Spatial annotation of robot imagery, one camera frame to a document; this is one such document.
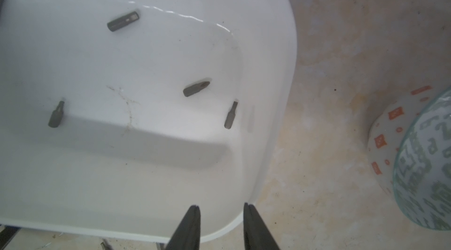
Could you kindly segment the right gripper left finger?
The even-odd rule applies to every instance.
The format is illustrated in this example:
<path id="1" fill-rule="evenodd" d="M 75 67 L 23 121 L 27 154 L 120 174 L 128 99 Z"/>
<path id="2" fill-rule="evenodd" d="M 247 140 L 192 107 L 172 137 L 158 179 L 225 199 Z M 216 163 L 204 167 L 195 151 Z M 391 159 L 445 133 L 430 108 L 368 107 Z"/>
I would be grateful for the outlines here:
<path id="1" fill-rule="evenodd" d="M 197 205 L 192 205 L 166 245 L 166 250 L 199 250 L 200 230 L 200 208 Z"/>

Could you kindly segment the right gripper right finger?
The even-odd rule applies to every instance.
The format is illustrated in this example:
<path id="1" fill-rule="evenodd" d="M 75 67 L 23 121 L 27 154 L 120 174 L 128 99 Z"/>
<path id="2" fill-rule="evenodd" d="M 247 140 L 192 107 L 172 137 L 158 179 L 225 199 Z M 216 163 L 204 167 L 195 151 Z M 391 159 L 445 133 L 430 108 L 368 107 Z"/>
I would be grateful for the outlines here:
<path id="1" fill-rule="evenodd" d="M 248 203 L 244 204 L 243 233 L 246 250 L 280 250 L 256 207 Z"/>

